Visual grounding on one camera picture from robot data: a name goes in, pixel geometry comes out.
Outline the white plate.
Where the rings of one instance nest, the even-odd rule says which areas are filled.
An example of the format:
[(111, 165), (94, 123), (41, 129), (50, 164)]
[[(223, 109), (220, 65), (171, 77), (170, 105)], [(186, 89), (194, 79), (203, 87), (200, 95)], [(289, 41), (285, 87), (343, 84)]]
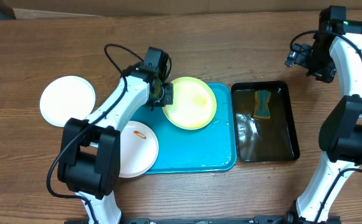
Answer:
[(94, 109), (95, 100), (95, 90), (86, 79), (65, 76), (54, 80), (44, 89), (39, 107), (48, 123), (64, 127), (70, 118), (86, 118)]

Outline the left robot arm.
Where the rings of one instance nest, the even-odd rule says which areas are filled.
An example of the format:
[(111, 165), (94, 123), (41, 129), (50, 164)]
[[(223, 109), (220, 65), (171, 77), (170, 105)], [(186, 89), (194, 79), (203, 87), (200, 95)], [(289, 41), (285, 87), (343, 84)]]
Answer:
[(119, 69), (118, 86), (96, 111), (66, 122), (46, 186), (57, 198), (81, 200), (85, 223), (120, 223), (113, 194), (120, 173), (120, 134), (140, 107), (172, 104), (173, 86), (166, 82), (171, 69), (168, 53), (149, 47), (145, 58)]

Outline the yellow green sponge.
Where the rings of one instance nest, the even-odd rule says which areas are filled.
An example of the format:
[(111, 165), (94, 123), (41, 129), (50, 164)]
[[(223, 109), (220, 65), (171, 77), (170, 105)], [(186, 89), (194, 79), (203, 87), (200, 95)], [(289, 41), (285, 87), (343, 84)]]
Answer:
[(254, 113), (257, 119), (270, 119), (269, 101), (271, 92), (268, 90), (257, 90), (254, 92)]

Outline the pink-white plate with stain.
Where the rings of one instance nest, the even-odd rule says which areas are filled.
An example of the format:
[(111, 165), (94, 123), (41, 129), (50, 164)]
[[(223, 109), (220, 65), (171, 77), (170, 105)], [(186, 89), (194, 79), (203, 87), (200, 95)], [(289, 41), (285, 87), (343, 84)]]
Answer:
[(159, 153), (156, 134), (147, 125), (129, 121), (120, 136), (121, 178), (133, 178), (147, 172)]

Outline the yellow-green plate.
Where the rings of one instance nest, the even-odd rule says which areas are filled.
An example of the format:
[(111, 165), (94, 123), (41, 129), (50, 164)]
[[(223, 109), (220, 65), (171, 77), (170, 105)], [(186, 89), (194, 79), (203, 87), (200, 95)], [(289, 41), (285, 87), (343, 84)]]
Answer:
[(175, 126), (197, 130), (214, 118), (217, 101), (207, 83), (194, 77), (180, 77), (171, 81), (173, 104), (163, 107), (166, 118)]

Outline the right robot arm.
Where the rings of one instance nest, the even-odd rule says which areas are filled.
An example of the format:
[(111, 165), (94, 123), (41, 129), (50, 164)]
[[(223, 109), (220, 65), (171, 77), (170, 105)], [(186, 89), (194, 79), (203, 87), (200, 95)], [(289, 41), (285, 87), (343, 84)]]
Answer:
[(362, 21), (348, 20), (344, 6), (329, 6), (311, 33), (312, 45), (291, 40), (285, 65), (304, 67), (321, 82), (337, 78), (341, 100), (320, 128), (318, 167), (282, 221), (340, 223), (329, 217), (331, 205), (348, 178), (362, 173)]

